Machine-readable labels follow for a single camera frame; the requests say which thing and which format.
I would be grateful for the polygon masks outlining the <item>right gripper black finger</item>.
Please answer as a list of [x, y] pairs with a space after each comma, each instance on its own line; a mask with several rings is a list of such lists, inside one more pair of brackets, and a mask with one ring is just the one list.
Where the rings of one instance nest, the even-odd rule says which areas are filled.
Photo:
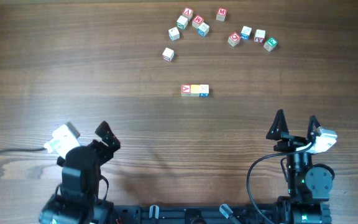
[[318, 129], [320, 127], [320, 123], [318, 122], [315, 115], [310, 116], [309, 123], [308, 123], [308, 132], [307, 132], [307, 140], [313, 139], [313, 133], [315, 129]]
[[283, 140], [289, 139], [289, 130], [283, 109], [277, 111], [275, 119], [266, 135], [266, 139], [269, 140]]

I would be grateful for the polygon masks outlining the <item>blue X block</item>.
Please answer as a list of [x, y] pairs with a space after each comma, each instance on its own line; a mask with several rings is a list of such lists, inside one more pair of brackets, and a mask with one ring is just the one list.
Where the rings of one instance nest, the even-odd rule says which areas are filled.
[[209, 96], [209, 85], [200, 85], [200, 97]]

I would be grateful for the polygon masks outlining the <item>yellow W block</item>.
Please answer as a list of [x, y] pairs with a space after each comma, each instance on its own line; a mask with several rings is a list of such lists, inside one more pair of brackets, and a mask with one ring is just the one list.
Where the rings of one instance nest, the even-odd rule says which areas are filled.
[[200, 96], [200, 85], [191, 85], [190, 86], [190, 96], [194, 96], [194, 97]]

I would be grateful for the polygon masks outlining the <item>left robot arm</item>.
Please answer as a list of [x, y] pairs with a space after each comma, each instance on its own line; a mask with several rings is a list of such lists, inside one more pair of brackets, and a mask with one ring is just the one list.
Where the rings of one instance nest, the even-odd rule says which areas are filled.
[[114, 204], [99, 198], [99, 182], [108, 184], [101, 175], [101, 166], [114, 157], [121, 143], [106, 121], [95, 131], [100, 141], [92, 140], [82, 146], [76, 128], [70, 123], [52, 133], [52, 139], [44, 144], [51, 153], [57, 152], [57, 165], [62, 168], [62, 182], [43, 207], [39, 222], [45, 224], [121, 223]]

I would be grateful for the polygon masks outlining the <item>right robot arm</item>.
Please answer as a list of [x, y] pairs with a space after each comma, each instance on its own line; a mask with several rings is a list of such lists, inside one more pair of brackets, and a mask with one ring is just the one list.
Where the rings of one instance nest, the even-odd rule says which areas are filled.
[[272, 209], [273, 223], [331, 223], [329, 192], [335, 173], [325, 164], [313, 164], [312, 156], [326, 152], [337, 142], [337, 133], [323, 128], [311, 116], [305, 137], [291, 135], [283, 110], [278, 110], [266, 135], [277, 144], [273, 150], [286, 160], [282, 165], [288, 196], [280, 196]]

